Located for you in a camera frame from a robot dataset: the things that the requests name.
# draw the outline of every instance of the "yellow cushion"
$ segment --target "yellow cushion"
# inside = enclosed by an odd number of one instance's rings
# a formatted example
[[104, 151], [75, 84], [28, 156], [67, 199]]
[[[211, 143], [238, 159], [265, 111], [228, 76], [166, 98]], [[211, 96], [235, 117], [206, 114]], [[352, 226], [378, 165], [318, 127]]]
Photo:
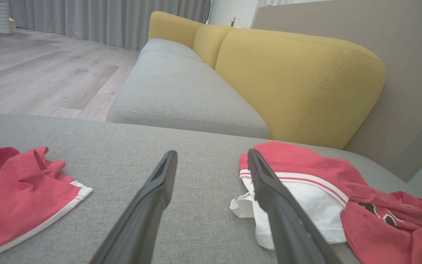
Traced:
[[177, 15], [154, 11], [149, 20], [149, 39], [163, 39], [187, 45], [193, 48], [196, 31], [203, 23]]
[[219, 49], [224, 37], [233, 30], [233, 27], [223, 25], [204, 25], [196, 31], [193, 51], [204, 63], [213, 68], [216, 66]]
[[273, 140], [343, 148], [374, 106], [382, 61], [344, 40], [238, 29], [216, 72], [265, 120]]

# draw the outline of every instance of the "wooden floor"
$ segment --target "wooden floor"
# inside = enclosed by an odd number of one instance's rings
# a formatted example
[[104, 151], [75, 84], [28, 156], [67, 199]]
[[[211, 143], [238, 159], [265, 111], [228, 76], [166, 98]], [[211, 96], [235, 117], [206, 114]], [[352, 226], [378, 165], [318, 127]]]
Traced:
[[0, 114], [104, 121], [138, 54], [30, 30], [0, 36]]

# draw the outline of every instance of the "curtain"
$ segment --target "curtain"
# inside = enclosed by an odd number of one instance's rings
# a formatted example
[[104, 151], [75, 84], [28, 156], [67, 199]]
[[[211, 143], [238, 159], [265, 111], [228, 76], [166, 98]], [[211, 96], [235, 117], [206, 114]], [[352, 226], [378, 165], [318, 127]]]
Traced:
[[153, 11], [204, 23], [209, 4], [210, 0], [10, 0], [20, 27], [136, 50], [147, 42]]

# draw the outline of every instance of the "red clothing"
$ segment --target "red clothing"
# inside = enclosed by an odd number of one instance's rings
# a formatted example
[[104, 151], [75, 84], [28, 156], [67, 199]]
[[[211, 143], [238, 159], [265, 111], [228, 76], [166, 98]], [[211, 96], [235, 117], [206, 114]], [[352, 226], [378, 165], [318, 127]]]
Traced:
[[61, 174], [65, 162], [45, 159], [47, 152], [0, 148], [0, 252], [48, 227], [92, 191]]
[[[364, 264], [422, 264], [422, 199], [377, 191], [347, 160], [326, 158], [308, 148], [268, 142], [254, 149], [275, 172], [315, 176], [293, 180], [317, 186], [346, 204], [343, 229]], [[247, 154], [240, 169], [248, 169]]]

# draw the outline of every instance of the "gray sofa seat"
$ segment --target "gray sofa seat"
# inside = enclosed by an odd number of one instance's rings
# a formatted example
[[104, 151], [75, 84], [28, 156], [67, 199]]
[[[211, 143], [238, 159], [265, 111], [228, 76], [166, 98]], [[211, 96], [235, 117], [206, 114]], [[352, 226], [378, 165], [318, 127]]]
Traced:
[[258, 113], [208, 65], [156, 51], [141, 54], [106, 121], [269, 137]]
[[198, 54], [196, 54], [191, 48], [181, 43], [170, 40], [151, 38], [150, 40], [148, 40], [146, 45], [144, 45], [141, 52], [139, 52], [139, 57], [149, 51], [167, 53], [170, 55], [195, 60], [197, 62], [203, 62], [203, 60], [198, 56]]
[[[231, 199], [247, 192], [239, 179], [241, 155], [264, 142], [268, 140], [152, 126], [0, 115], [0, 147], [27, 151], [48, 146], [48, 159], [66, 161], [63, 172], [94, 189], [62, 219], [0, 254], [0, 263], [89, 262], [171, 149], [178, 152], [177, 174], [152, 262], [276, 263], [274, 251], [258, 246], [255, 221], [239, 219], [229, 209]], [[358, 154], [304, 147], [349, 160], [380, 191], [417, 195], [405, 182]], [[343, 263], [359, 263], [346, 243], [332, 247]]]

